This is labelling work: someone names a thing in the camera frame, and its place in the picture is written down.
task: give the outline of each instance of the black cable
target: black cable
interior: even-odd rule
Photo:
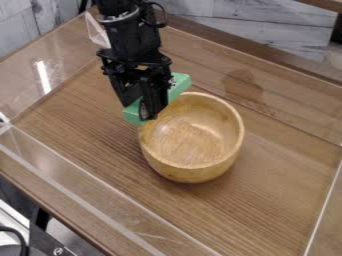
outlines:
[[[150,5],[157,5],[161,9],[162,9],[162,12],[163,12],[163,15],[165,15],[165,20],[163,21],[158,21],[155,24],[153,24],[151,22],[149,22],[147,20],[142,19],[143,23],[147,25],[147,26],[151,26],[154,28],[165,28],[167,26],[167,20],[169,20],[169,17],[167,17],[167,11],[163,7],[162,4],[157,3],[157,2],[149,2]]]
[[[79,14],[82,14],[87,9],[89,0],[82,0],[81,2],[81,8],[79,8]]]
[[[27,248],[27,243],[26,243],[26,239],[23,237],[23,235],[21,234],[21,232],[10,227],[4,227],[0,226],[0,232],[10,232],[14,233],[19,240],[21,240],[21,244],[22,244],[22,251],[21,251],[21,256],[29,256],[29,248]]]

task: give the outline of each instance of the cable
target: cable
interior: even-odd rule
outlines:
[[[21,232],[10,227],[4,227],[0,226],[0,232],[10,232],[14,233],[19,240],[21,240],[21,244],[22,244],[22,251],[21,251],[21,256],[29,256],[29,248],[27,248],[27,243],[26,243],[26,239],[23,237],[23,235],[21,234]]]
[[[167,12],[166,12],[166,9],[165,9],[165,6],[157,2],[149,2],[149,4],[153,6],[153,5],[157,5],[162,11],[163,11],[163,15],[165,15],[165,20],[163,21],[158,21],[155,24],[149,22],[147,20],[142,19],[143,23],[150,26],[150,27],[154,27],[154,28],[165,28],[167,26],[167,20],[169,20],[169,17],[167,17]]]

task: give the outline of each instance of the glass panel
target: glass panel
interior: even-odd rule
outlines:
[[[342,254],[342,162],[312,234],[305,256]]]
[[[0,63],[0,117],[12,120],[97,58],[85,15]]]
[[[11,125],[0,134],[0,152],[138,245],[134,255],[142,255],[143,251],[149,252],[147,255],[158,256],[220,255],[133,198]],[[6,169],[8,160],[4,155],[0,156],[0,170],[8,175],[11,170]]]

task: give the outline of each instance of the wooden bowl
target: wooden bowl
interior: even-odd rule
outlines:
[[[151,167],[167,179],[201,183],[221,176],[236,162],[245,136],[242,118],[222,99],[183,93],[158,120],[139,129]]]

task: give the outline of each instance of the screw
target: screw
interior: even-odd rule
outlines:
[[[55,256],[61,256],[63,254],[63,248],[57,248],[55,250],[54,250],[54,255]]]

